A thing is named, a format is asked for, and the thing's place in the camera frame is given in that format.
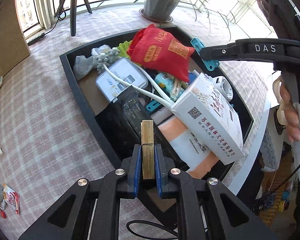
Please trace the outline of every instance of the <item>metal screw head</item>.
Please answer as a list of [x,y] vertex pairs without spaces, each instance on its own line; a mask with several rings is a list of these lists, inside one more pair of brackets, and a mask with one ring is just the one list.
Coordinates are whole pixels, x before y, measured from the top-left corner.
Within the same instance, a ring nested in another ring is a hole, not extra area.
[[218,184],[218,180],[216,178],[210,178],[208,180],[209,184],[211,185],[217,185]]
[[115,170],[115,174],[117,174],[117,175],[123,175],[124,173],[125,173],[124,169]]
[[170,171],[173,175],[178,175],[181,173],[181,170],[179,170],[178,168],[173,168]]
[[86,179],[79,179],[78,180],[78,185],[79,186],[85,186],[87,185],[88,181]]

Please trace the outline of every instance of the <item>red drawstring bag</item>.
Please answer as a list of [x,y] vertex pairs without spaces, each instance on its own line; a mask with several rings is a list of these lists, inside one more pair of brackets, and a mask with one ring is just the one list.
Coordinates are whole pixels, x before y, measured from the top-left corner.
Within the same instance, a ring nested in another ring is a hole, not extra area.
[[171,33],[150,24],[138,31],[127,51],[131,61],[189,82],[189,59],[194,48],[182,45]]

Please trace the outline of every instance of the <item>plant pot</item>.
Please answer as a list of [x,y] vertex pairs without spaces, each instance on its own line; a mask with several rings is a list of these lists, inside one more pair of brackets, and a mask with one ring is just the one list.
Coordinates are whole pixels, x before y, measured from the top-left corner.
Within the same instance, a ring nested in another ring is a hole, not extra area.
[[181,0],[145,0],[143,14],[155,21],[165,22]]

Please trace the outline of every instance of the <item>human hand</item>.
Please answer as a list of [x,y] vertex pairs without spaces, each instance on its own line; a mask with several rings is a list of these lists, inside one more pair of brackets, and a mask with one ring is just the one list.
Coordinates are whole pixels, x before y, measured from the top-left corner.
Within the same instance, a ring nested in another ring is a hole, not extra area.
[[285,108],[283,111],[288,122],[288,125],[286,125],[288,139],[291,142],[300,141],[299,116],[292,105],[291,95],[284,84],[281,84],[280,95],[285,102]]

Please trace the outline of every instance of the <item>blue clip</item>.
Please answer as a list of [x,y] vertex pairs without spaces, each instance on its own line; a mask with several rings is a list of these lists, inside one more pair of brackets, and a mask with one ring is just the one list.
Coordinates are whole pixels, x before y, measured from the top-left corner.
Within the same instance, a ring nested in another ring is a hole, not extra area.
[[153,100],[152,102],[146,105],[146,111],[152,114],[160,106],[161,104],[158,101]]
[[[202,41],[200,41],[199,38],[193,38],[190,42],[192,46],[195,48],[195,50],[197,51],[197,53],[200,55],[200,50],[204,48],[204,44],[202,43]],[[218,60],[209,60],[209,61],[202,60],[202,61],[206,65],[206,68],[209,71],[214,71],[214,68],[220,65]]]

